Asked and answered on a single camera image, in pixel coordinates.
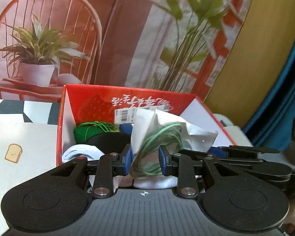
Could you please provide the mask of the green fabric item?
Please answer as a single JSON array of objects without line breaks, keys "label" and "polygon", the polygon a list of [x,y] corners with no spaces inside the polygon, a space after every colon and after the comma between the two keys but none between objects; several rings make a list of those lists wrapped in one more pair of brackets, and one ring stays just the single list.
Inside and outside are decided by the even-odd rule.
[{"label": "green fabric item", "polygon": [[107,122],[85,122],[74,128],[76,144],[84,144],[89,138],[102,133],[119,132],[119,128]]}]

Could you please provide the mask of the printed living room backdrop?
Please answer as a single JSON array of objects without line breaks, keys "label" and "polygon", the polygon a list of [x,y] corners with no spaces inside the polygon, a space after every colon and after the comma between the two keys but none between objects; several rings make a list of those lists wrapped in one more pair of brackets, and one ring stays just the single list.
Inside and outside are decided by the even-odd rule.
[{"label": "printed living room backdrop", "polygon": [[65,84],[205,99],[251,0],[0,0],[0,99],[59,101]]}]

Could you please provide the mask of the white patterned tablecloth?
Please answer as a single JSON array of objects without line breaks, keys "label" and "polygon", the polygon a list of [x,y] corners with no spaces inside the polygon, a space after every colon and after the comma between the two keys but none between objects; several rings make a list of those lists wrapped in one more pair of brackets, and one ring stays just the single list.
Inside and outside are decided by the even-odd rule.
[{"label": "white patterned tablecloth", "polygon": [[[60,105],[0,100],[0,204],[11,188],[56,166]],[[0,235],[8,226],[0,209]]]}]

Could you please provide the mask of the yellow wooden board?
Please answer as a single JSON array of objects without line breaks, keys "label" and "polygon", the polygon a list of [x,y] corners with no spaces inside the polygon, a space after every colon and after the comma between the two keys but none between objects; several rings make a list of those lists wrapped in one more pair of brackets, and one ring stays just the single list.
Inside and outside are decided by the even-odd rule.
[{"label": "yellow wooden board", "polygon": [[295,41],[295,0],[252,0],[205,103],[243,127],[282,71]]}]

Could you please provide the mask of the black white sock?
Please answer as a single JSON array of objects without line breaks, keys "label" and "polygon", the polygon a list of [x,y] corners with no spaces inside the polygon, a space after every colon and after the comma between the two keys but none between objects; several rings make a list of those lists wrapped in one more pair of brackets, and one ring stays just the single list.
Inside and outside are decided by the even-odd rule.
[{"label": "black white sock", "polygon": [[131,135],[120,132],[100,133],[89,138],[85,144],[97,147],[104,154],[122,153],[127,144],[130,144]]}]

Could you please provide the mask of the blue white plastic packet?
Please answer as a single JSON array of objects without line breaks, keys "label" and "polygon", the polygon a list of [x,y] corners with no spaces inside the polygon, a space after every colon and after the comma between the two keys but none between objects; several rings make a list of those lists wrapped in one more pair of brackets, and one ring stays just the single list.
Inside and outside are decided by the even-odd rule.
[{"label": "blue white plastic packet", "polygon": [[125,134],[132,134],[133,131],[133,125],[132,124],[120,124],[119,125],[119,131],[121,133],[125,133]]}]

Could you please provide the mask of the red strawberry cardboard box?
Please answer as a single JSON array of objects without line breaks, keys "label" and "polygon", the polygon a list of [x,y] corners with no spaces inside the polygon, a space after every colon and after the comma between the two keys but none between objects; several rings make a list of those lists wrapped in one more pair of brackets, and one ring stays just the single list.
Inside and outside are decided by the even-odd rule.
[{"label": "red strawberry cardboard box", "polygon": [[195,94],[157,91],[154,89],[67,84],[58,119],[56,164],[62,164],[62,154],[75,144],[73,129],[84,122],[114,123],[125,120],[137,108],[165,109],[206,131],[217,132],[214,146],[230,146],[235,141],[222,124]]}]

